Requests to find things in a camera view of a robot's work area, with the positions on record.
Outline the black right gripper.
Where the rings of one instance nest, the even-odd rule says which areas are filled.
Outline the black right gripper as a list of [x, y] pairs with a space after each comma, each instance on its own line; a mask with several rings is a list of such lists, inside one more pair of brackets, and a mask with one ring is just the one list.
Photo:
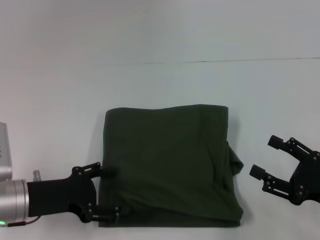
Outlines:
[[296, 206], [305, 201], [320, 202], [320, 153], [313, 151], [295, 138], [289, 140], [272, 135], [268, 145], [276, 150], [284, 151], [297, 159], [293, 175], [288, 181], [279, 179], [263, 168], [253, 165], [249, 175], [263, 181], [262, 190], [280, 198], [290, 200]]

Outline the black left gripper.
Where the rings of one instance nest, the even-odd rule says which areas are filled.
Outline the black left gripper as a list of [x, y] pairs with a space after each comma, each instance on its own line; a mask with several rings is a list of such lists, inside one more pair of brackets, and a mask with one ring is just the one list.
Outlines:
[[28, 216], [73, 213], [83, 223], [117, 223], [122, 208], [97, 205], [97, 191], [92, 181], [98, 177], [112, 179], [116, 175], [116, 169], [104, 168], [96, 162], [73, 167], [71, 175], [64, 179], [28, 182]]

